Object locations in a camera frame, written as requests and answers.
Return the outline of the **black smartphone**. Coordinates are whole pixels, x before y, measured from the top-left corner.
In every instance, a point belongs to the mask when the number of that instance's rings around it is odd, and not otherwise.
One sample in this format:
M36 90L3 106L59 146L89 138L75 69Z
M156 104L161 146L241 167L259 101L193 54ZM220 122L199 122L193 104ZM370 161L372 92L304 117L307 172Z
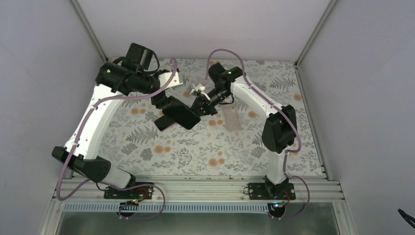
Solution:
M162 116L154 121L155 126L158 128L159 131L164 131L171 125L175 124L176 122L169 118L168 116Z
M176 124L190 130L201 121L201 118L193 112L186 104L177 100L173 104L162 109L164 116L173 119Z

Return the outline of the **beige phone case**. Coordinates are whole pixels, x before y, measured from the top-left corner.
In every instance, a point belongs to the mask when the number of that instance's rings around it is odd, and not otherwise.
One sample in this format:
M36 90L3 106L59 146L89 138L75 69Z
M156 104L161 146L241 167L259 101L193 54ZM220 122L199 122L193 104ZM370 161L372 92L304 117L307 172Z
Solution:
M228 131L242 130L241 122L238 115L238 110L235 104L228 104L222 107L225 126Z

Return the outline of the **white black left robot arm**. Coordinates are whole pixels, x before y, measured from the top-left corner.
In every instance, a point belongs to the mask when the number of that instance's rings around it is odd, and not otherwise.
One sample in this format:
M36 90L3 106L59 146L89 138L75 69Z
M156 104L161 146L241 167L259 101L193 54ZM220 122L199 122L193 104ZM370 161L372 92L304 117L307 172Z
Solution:
M153 99L161 108L166 102L165 90L183 84L178 63L171 59L171 70L150 70L159 59L154 51L132 43L125 56L106 62L95 79L89 106L74 134L64 146L56 146L52 157L95 183L113 185L123 198L136 193L134 176L98 155L98 149L118 107L125 100Z

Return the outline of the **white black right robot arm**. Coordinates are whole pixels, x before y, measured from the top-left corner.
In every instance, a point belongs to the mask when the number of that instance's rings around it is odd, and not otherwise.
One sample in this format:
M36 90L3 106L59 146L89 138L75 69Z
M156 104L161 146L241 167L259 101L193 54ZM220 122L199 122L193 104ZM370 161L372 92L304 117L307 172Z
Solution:
M205 86L193 86L191 95L196 98L191 106L198 115L214 115L215 106L225 98L241 99L260 117L265 119L261 135L268 149L268 170L265 175L265 193L270 199L278 199L286 190L289 179L286 175L284 151L294 144L297 131L296 111L293 106L283 106L261 91L239 67L230 70L216 63L209 67L208 75L214 88L205 92Z

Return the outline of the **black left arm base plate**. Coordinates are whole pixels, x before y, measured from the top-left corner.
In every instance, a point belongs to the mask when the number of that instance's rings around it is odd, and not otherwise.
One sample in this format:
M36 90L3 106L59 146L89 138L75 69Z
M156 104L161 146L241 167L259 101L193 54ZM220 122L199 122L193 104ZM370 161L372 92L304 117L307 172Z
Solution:
M112 187L106 187L104 199L120 199L120 200L143 200L151 199L154 184L151 182L136 182L140 187L130 190L119 190Z

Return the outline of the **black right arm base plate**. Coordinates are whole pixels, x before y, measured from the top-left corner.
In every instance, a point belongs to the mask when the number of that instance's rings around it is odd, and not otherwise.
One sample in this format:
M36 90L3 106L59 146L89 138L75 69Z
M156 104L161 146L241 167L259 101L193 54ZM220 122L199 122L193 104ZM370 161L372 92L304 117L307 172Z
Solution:
M250 200L295 200L296 191L292 183L280 186L267 185L265 183L248 183L242 189Z

